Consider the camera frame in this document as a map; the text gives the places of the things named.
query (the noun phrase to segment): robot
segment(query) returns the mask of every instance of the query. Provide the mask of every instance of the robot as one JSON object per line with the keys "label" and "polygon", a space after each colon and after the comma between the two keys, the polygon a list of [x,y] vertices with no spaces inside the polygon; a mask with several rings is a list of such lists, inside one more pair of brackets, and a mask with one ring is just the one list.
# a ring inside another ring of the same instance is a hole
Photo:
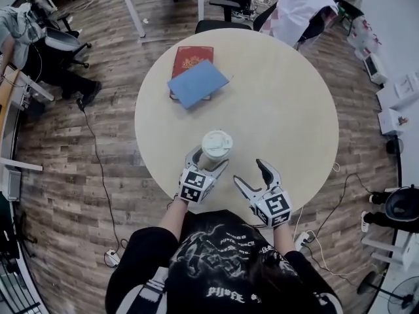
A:
{"label": "robot", "polygon": [[[211,192],[217,179],[228,166],[228,160],[211,170],[199,169],[198,162],[202,155],[200,146],[192,149],[185,158],[185,168],[179,180],[179,197],[192,204],[200,205]],[[277,227],[291,218],[291,199],[282,189],[280,173],[268,162],[256,159],[262,172],[266,189],[254,189],[242,178],[233,176],[234,184],[249,201],[249,207],[268,227]]]}

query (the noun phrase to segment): sleeve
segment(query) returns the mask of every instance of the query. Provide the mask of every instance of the sleeve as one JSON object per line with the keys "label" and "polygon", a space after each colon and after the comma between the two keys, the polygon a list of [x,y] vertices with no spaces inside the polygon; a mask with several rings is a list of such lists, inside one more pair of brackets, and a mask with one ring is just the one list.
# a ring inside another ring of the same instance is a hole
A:
{"label": "sleeve", "polygon": [[5,42],[6,38],[10,35],[9,29],[5,24],[5,21],[0,18],[0,51],[2,50],[3,43]]}
{"label": "sleeve", "polygon": [[313,265],[311,265],[302,253],[299,251],[290,251],[285,254],[285,259],[298,273],[302,282],[310,288],[313,293],[329,293],[336,296],[333,289],[326,283],[316,269],[313,268]]}
{"label": "sleeve", "polygon": [[169,266],[179,243],[167,229],[150,227],[134,232],[106,291],[105,308],[116,313],[124,297],[136,286],[153,278],[157,269]]}

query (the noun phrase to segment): person's arm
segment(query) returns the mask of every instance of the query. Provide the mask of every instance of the person's arm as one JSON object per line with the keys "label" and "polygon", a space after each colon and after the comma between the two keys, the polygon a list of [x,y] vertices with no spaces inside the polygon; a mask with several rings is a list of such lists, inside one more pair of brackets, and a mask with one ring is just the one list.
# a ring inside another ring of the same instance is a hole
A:
{"label": "person's arm", "polygon": [[140,229],[131,235],[107,287],[105,307],[108,314],[116,313],[128,292],[153,278],[160,266],[169,266],[169,260],[179,246],[187,209],[187,201],[175,198],[157,227]]}
{"label": "person's arm", "polygon": [[3,61],[0,65],[0,75],[4,76],[7,65],[12,61],[14,54],[15,41],[12,35],[6,37],[5,41],[1,45],[1,51],[3,53]]}
{"label": "person's arm", "polygon": [[188,202],[176,197],[170,204],[168,211],[164,214],[163,219],[158,224],[158,227],[167,229],[179,241],[181,237],[183,220],[188,211]]}
{"label": "person's arm", "polygon": [[316,269],[313,268],[313,265],[311,265],[302,253],[295,250],[293,236],[287,222],[274,229],[274,247],[291,264],[302,282],[312,292],[335,295],[333,289],[325,282]]}
{"label": "person's arm", "polygon": [[289,251],[295,251],[295,245],[288,222],[281,224],[274,229],[274,247],[285,256]]}

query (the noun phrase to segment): fan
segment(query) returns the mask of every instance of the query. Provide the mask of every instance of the fan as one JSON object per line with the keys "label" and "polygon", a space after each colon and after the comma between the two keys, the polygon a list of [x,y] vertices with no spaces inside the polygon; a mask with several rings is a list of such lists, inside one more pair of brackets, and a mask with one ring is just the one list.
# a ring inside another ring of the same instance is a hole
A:
{"label": "fan", "polygon": [[359,285],[357,293],[364,294],[370,288],[374,288],[389,296],[388,312],[390,314],[419,313],[419,276],[411,277],[403,281],[393,292],[388,292],[375,286],[373,284],[375,277],[375,272],[372,271],[368,273]]}

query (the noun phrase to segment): dark hair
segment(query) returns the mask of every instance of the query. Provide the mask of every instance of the dark hair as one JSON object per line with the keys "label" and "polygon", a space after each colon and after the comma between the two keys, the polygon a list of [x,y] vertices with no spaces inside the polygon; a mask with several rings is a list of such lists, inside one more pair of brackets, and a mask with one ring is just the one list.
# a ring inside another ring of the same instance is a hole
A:
{"label": "dark hair", "polygon": [[270,254],[261,254],[259,250],[251,254],[247,277],[262,305],[270,310],[280,305],[281,313],[322,313],[313,292],[303,284],[292,268],[281,268],[280,262],[284,262],[285,266],[289,264],[273,248]]}

